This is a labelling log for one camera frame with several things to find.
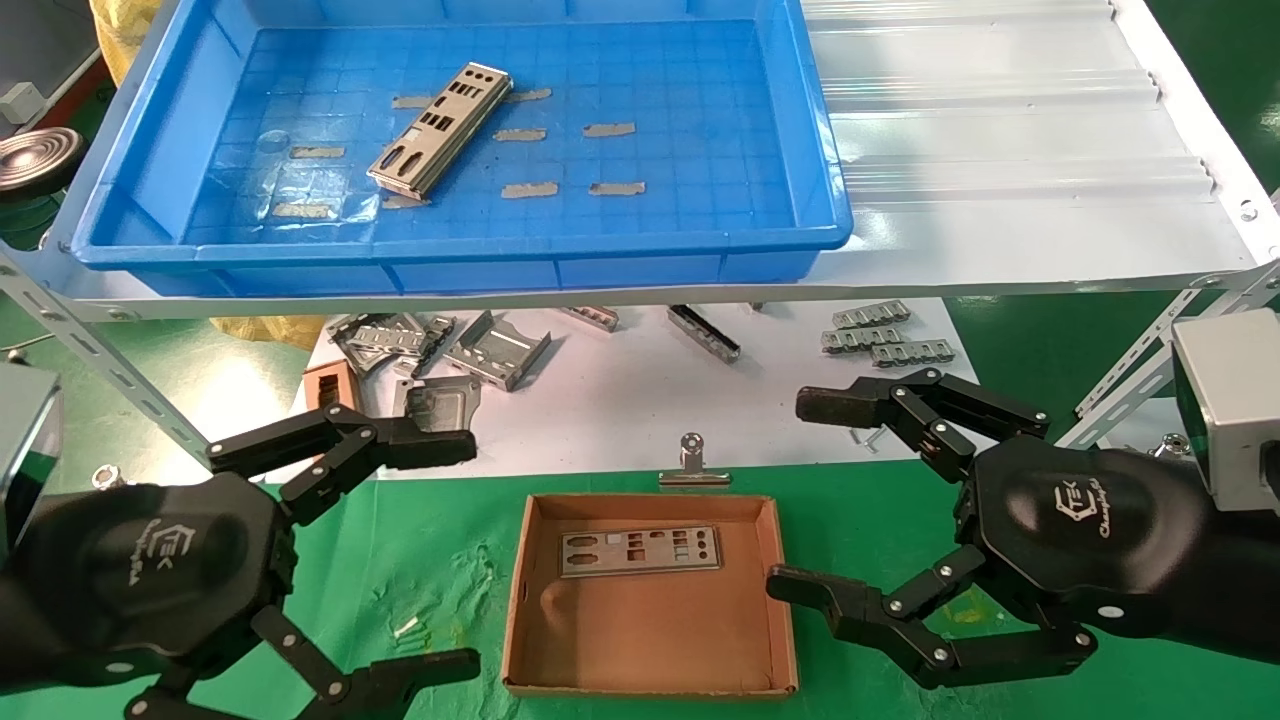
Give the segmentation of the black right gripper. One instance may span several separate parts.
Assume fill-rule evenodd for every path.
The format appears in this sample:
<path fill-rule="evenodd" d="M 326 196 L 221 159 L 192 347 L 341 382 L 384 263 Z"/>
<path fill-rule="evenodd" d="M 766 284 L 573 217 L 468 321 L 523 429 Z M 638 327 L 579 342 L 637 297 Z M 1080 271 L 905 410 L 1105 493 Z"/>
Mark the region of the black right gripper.
<path fill-rule="evenodd" d="M 1065 676 L 1097 648 L 1080 624 L 1277 661 L 1277 516 L 1217 509 L 1193 464 L 1050 445 L 1047 413 L 932 368 L 803 387 L 796 416 L 883 427 L 946 482 L 964 482 L 964 546 L 891 593 L 785 564 L 767 574 L 771 598 L 822 612 L 835 639 L 879 651 L 919 687 Z M 963 428 L 1005 442 L 978 454 Z M 975 582 L 1037 628 L 932 632 L 925 620 Z"/>

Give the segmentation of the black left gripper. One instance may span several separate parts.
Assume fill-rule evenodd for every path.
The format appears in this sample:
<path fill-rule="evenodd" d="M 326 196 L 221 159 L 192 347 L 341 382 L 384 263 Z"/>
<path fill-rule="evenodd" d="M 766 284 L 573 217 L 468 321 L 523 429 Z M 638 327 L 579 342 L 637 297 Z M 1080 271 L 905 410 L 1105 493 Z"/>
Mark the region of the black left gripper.
<path fill-rule="evenodd" d="M 298 561 L 292 524 L 317 520 L 380 468 L 476 456 L 471 430 L 425 432 L 406 416 L 332 404 L 211 443 L 210 468 L 224 474 L 200 484 L 42 498 L 3 564 L 3 691 L 164 673 L 125 706 L 127 719 L 237 719 L 188 693 L 264 642 L 314 692 L 297 719 L 403 719 L 419 692 L 477 678 L 480 653 L 339 673 L 279 609 Z M 278 502 L 244 480 L 303 460 Z"/>

